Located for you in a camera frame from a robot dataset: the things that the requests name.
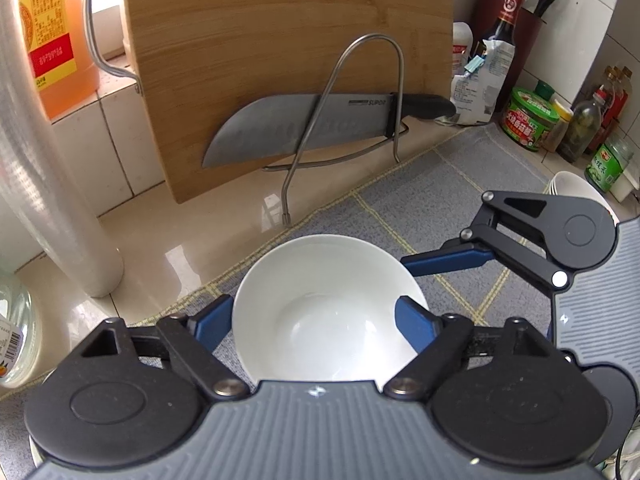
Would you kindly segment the green lid sauce jar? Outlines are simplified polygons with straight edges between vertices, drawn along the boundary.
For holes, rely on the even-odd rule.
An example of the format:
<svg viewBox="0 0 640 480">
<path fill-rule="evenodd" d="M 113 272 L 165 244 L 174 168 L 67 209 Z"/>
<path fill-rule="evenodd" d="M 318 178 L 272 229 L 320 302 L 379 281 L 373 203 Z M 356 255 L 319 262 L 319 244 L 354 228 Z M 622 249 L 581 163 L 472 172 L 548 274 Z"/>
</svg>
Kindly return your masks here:
<svg viewBox="0 0 640 480">
<path fill-rule="evenodd" d="M 512 89 L 499 125 L 503 132 L 526 150 L 536 152 L 540 142 L 559 121 L 558 112 L 535 93 L 520 87 Z"/>
</svg>

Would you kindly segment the clear glass bottle red cap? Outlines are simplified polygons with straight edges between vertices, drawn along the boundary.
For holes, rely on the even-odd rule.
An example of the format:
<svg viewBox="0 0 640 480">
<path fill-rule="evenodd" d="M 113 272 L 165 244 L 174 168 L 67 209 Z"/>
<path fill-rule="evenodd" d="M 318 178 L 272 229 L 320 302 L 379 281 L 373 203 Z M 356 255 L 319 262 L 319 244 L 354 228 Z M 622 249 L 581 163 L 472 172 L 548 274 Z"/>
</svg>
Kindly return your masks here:
<svg viewBox="0 0 640 480">
<path fill-rule="evenodd" d="M 608 100 L 608 92 L 599 88 L 589 100 L 578 103 L 556 152 L 570 164 L 584 154 L 602 122 L 602 108 Z"/>
</svg>

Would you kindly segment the bamboo cutting board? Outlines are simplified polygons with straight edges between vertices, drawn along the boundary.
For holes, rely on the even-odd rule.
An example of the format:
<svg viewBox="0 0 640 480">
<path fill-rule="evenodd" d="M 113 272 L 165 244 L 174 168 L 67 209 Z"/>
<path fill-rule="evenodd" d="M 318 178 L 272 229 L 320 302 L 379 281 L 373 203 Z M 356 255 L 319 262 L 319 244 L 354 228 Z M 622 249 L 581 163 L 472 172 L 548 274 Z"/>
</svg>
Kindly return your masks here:
<svg viewBox="0 0 640 480">
<path fill-rule="evenodd" d="M 184 203 L 254 162 L 202 165 L 219 127 L 264 96 L 446 96 L 452 0 L 125 0 L 132 64 L 171 195 Z"/>
</svg>

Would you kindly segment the grey checked towel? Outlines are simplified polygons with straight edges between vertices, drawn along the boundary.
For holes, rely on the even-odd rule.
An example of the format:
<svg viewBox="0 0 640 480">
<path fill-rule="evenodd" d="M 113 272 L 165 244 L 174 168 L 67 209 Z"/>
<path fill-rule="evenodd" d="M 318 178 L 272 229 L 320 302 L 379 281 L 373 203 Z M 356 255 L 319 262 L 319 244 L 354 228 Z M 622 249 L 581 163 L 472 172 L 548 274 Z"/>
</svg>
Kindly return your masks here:
<svg viewBox="0 0 640 480">
<path fill-rule="evenodd" d="M 35 373 L 49 373 L 109 316 L 151 324 L 234 294 L 259 258 L 289 240 L 337 234 L 395 257 L 426 252 L 471 223 L 484 191 L 541 192 L 549 180 L 537 156 L 480 128 L 424 131 L 398 166 L 376 154 L 303 171 L 291 190 L 290 226 L 281 223 L 277 174 L 248 174 L 181 205 L 156 186 L 102 218 L 125 261 L 111 296 L 88 298 L 48 258 L 21 270 L 44 328 Z"/>
</svg>

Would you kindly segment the plastic wrap roll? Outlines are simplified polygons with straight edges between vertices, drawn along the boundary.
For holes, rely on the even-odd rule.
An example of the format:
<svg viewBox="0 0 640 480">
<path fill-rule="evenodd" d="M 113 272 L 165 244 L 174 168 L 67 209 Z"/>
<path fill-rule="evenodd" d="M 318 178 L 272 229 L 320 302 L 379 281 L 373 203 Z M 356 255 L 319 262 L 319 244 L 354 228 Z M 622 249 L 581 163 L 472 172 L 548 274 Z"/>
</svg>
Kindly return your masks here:
<svg viewBox="0 0 640 480">
<path fill-rule="evenodd" d="M 32 81 L 18 0 L 1 0 L 1 196 L 54 263 L 88 296 L 112 292 L 124 263 L 53 143 Z"/>
</svg>

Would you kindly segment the dark soy sauce bottle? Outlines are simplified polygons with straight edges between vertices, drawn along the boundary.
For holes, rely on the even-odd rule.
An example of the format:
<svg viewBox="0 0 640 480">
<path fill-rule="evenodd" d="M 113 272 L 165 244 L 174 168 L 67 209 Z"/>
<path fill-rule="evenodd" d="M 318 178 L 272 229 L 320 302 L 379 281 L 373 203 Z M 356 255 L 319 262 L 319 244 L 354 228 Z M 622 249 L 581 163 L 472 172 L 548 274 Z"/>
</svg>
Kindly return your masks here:
<svg viewBox="0 0 640 480">
<path fill-rule="evenodd" d="M 489 51 L 502 44 L 514 45 L 513 34 L 523 0 L 502 0 L 495 23 L 477 40 L 470 58 L 486 58 Z"/>
</svg>

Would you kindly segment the red white seasoning bag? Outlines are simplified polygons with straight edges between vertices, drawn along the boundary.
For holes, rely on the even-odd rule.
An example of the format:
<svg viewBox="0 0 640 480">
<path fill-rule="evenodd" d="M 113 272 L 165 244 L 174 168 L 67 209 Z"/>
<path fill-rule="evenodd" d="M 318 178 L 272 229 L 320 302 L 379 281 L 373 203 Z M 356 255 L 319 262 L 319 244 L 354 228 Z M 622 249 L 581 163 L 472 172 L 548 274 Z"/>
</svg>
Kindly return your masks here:
<svg viewBox="0 0 640 480">
<path fill-rule="evenodd" d="M 454 76 L 464 73 L 464 66 L 468 64 L 470 50 L 473 47 L 473 33 L 465 22 L 452 24 L 452 64 L 451 73 Z"/>
</svg>

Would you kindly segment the white bowl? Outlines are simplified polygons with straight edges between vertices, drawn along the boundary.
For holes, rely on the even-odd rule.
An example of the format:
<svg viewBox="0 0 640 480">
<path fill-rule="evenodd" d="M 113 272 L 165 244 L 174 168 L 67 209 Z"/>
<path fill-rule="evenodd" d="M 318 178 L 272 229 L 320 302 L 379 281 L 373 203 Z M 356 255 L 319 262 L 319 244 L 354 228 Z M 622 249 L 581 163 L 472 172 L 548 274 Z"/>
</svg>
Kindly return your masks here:
<svg viewBox="0 0 640 480">
<path fill-rule="evenodd" d="M 356 382 L 382 387 L 416 352 L 395 323 L 408 296 L 427 305 L 385 250 L 343 235 L 290 240 L 265 254 L 234 295 L 232 335 L 253 382 Z"/>
</svg>

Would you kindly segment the orange oil jug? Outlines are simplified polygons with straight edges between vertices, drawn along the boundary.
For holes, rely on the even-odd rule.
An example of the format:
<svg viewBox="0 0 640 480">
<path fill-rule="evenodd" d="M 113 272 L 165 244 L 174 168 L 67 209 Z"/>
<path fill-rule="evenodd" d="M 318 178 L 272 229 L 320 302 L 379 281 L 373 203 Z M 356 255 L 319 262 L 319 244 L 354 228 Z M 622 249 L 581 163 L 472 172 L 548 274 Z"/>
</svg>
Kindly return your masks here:
<svg viewBox="0 0 640 480">
<path fill-rule="evenodd" d="M 99 88 L 99 71 L 86 44 L 84 0 L 18 2 L 32 78 L 53 119 Z"/>
</svg>

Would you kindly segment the large clear glass jar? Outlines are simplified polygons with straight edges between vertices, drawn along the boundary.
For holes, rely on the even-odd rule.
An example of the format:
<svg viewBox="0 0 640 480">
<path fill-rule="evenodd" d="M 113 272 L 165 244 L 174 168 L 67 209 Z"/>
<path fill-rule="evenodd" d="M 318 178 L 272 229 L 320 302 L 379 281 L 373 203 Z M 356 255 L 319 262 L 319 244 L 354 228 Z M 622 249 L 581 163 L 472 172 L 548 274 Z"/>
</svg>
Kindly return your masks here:
<svg viewBox="0 0 640 480">
<path fill-rule="evenodd" d="M 1 387 L 13 389 L 32 374 L 38 359 L 40 316 L 25 285 L 1 272 Z"/>
</svg>

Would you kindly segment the dark oil bottle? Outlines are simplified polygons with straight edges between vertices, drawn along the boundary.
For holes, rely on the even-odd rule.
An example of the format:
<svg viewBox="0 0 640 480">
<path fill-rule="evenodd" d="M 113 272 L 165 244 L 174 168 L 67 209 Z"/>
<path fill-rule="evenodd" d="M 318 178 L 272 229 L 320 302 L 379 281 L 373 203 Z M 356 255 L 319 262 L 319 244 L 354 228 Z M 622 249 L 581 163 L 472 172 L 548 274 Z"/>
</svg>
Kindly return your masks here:
<svg viewBox="0 0 640 480">
<path fill-rule="evenodd" d="M 613 132 L 632 95 L 632 70 L 628 66 L 608 66 L 605 69 L 604 76 L 605 80 L 602 87 L 608 96 L 606 97 L 600 128 L 586 148 L 588 155 L 593 154 Z"/>
</svg>

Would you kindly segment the yellow lid spice jar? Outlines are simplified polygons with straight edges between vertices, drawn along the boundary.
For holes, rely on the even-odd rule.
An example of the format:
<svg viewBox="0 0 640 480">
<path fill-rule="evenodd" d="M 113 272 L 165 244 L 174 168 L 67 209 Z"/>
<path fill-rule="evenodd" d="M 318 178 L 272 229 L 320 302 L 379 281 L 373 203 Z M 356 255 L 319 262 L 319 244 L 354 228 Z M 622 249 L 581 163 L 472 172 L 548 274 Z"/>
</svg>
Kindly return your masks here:
<svg viewBox="0 0 640 480">
<path fill-rule="evenodd" d="M 573 111 L 558 98 L 552 99 L 551 106 L 558 114 L 559 119 L 541 140 L 541 147 L 548 152 L 554 152 L 559 147 L 567 132 L 568 125 L 573 119 Z"/>
</svg>

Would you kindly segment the white plastic box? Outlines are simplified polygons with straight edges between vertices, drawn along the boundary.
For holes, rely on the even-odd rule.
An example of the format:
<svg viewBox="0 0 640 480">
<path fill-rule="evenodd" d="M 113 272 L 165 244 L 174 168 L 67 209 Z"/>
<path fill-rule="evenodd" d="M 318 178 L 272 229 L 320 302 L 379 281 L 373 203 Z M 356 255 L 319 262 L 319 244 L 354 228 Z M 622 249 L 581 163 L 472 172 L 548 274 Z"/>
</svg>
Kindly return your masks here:
<svg viewBox="0 0 640 480">
<path fill-rule="evenodd" d="M 611 194 L 619 203 L 623 203 L 628 196 L 631 196 L 638 189 L 639 168 L 635 164 L 629 164 L 612 185 Z"/>
</svg>

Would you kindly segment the green label glass jar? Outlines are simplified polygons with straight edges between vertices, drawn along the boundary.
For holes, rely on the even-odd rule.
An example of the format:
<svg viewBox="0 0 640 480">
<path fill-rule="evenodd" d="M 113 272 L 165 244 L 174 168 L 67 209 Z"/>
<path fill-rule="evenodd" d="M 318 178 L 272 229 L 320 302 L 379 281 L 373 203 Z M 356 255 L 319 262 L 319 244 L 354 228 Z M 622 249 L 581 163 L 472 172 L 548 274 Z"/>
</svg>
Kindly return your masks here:
<svg viewBox="0 0 640 480">
<path fill-rule="evenodd" d="M 634 150 L 629 142 L 619 133 L 611 133 L 594 152 L 585 177 L 601 194 L 606 194 L 633 157 Z"/>
</svg>

